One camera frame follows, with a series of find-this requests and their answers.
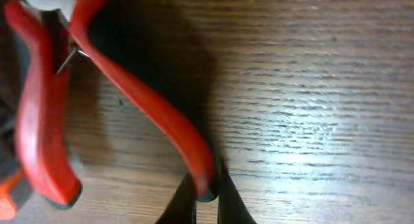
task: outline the wooden table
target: wooden table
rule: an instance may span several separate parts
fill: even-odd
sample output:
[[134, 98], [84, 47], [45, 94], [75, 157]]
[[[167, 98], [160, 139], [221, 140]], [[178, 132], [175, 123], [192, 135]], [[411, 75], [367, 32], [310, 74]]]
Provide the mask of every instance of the wooden table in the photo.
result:
[[[115, 2], [258, 223], [414, 222], [414, 0]], [[165, 136], [87, 60], [66, 116], [82, 198], [35, 195], [5, 223], [154, 223], [186, 172]], [[217, 203], [197, 215], [216, 223]]]

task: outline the red pliers handle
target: red pliers handle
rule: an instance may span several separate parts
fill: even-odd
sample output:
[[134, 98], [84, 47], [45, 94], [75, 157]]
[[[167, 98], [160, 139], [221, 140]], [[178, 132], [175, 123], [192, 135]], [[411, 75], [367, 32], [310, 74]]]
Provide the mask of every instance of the red pliers handle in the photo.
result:
[[107, 0], [77, 0], [69, 23], [74, 41], [128, 99], [166, 134], [182, 155], [200, 196], [213, 177], [213, 157], [206, 139], [172, 104], [158, 76], [127, 50], [114, 29]]
[[17, 156], [32, 187], [61, 205], [60, 208], [70, 207], [82, 186], [68, 164], [63, 146], [62, 121], [69, 71], [54, 74], [49, 32], [18, 1], [7, 2], [5, 16], [25, 42], [30, 56], [17, 111]]

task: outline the pliers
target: pliers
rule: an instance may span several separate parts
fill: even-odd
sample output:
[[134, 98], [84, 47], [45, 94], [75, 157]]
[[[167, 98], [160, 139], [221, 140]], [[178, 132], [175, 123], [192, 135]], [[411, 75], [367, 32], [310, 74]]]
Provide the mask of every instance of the pliers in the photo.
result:
[[[45, 0], [25, 1], [38, 10], [50, 10]], [[39, 21], [18, 0], [10, 0], [5, 6], [6, 20], [25, 42], [30, 58], [17, 112], [15, 142], [17, 156], [34, 190], [57, 208], [70, 208], [82, 192], [80, 180], [66, 159], [62, 130], [69, 70], [61, 68], [70, 55], [67, 49], [72, 40], [167, 136], [188, 167], [189, 174], [158, 223], [176, 223], [176, 218], [182, 219], [181, 223], [193, 223], [196, 198], [212, 201], [219, 194], [219, 223], [254, 223], [208, 132], [173, 87], [165, 87], [145, 58], [128, 50], [127, 41], [111, 20], [108, 0], [59, 1], [68, 28], [56, 24], [56, 12], [43, 11]]]

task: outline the wood grain surface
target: wood grain surface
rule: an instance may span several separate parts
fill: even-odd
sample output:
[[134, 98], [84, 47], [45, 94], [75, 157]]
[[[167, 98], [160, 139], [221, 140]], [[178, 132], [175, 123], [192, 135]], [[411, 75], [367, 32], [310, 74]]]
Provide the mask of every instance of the wood grain surface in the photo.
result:
[[[414, 223], [414, 0], [113, 3], [212, 129], [258, 223]], [[34, 195], [5, 223], [154, 223], [186, 173], [93, 67], [74, 63], [66, 114], [81, 199], [57, 211]], [[216, 215], [198, 204], [198, 223]]]

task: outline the red rubber grip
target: red rubber grip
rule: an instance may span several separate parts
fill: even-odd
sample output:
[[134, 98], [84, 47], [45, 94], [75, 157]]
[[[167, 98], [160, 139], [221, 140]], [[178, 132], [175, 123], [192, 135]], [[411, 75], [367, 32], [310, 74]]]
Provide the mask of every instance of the red rubber grip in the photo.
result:
[[78, 0], [69, 32], [99, 70], [173, 143], [187, 164], [197, 195], [200, 196], [213, 176], [213, 158], [203, 137], [164, 97], [102, 54], [87, 35], [89, 23], [106, 5], [106, 0]]
[[66, 205], [77, 197], [81, 187], [63, 146], [62, 118], [69, 72], [54, 74], [47, 30], [18, 1], [5, 5], [5, 16], [30, 53], [17, 111], [17, 156], [32, 187], [50, 200]]

